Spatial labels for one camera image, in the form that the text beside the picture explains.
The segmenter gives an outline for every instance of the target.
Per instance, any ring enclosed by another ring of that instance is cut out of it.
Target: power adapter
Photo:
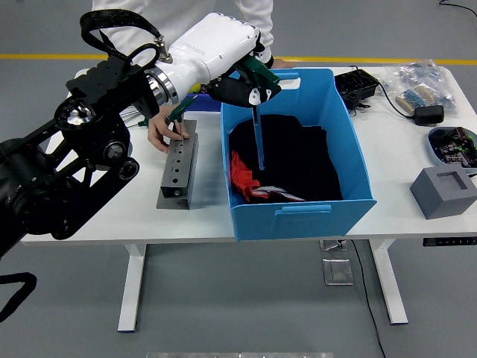
[[[354,110],[362,99],[374,95],[378,80],[362,69],[335,76],[335,86],[348,110]]]
[[[442,123],[444,121],[444,107],[440,105],[417,107],[414,109],[414,115],[412,118],[416,125],[434,125],[436,123]]]

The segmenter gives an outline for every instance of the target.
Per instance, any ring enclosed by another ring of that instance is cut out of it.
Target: metal bracket
[[[352,286],[353,273],[349,260],[323,259],[323,275],[328,286]]]
[[[157,209],[190,209],[199,140],[197,121],[188,120],[186,124],[189,138],[169,143]]]
[[[322,251],[347,251],[348,244],[346,240],[320,240]]]

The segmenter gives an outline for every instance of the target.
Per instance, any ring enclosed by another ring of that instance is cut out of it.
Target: person
[[[274,7],[273,0],[234,0],[240,9],[243,20],[250,25],[256,26],[261,33],[260,42],[265,50],[259,54],[259,59],[268,67],[291,68],[291,62],[281,59],[274,59],[271,53],[271,44],[274,36],[271,34],[273,23],[271,13]],[[193,25],[198,23],[208,13],[214,11],[216,0],[92,0],[92,10],[123,9],[133,11],[145,17],[164,36],[166,48],[174,43]],[[151,35],[147,31],[139,28],[109,28],[104,33],[108,36],[114,46],[122,53],[129,54],[145,43],[151,42]],[[145,64],[146,54],[135,57],[138,64]],[[148,140],[154,147],[167,153],[168,144],[165,137],[170,140],[188,139],[189,134],[182,121],[182,128],[179,129],[176,123],[177,132],[169,129],[170,122],[168,115],[174,109],[173,106],[163,105],[159,113],[149,120]]]

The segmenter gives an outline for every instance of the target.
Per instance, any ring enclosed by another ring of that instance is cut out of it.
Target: clothing
[[[239,123],[229,136],[232,182],[247,201],[264,202],[252,195],[264,186],[278,187],[306,201],[343,200],[323,128],[303,127],[296,117],[277,114],[262,115],[261,123],[265,170],[259,168],[252,119]],[[296,201],[283,195],[267,199]]]
[[[166,47],[182,36],[205,15],[213,12],[216,0],[93,0],[93,10],[123,9],[145,17],[164,36]],[[260,60],[267,63],[271,59],[270,46],[274,41],[271,34],[271,12],[273,0],[235,0],[248,24],[261,32],[261,43],[265,50]],[[103,32],[114,46],[128,55],[145,43],[151,43],[151,34],[138,28],[109,28]],[[139,54],[135,61],[144,65],[147,56]]]

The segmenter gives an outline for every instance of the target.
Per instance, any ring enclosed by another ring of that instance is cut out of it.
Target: red cloth
[[[250,197],[255,196],[255,194],[252,193],[252,190],[259,188],[260,182],[252,179],[252,171],[241,161],[239,154],[236,151],[232,151],[230,175],[232,177],[233,186],[250,203]]]

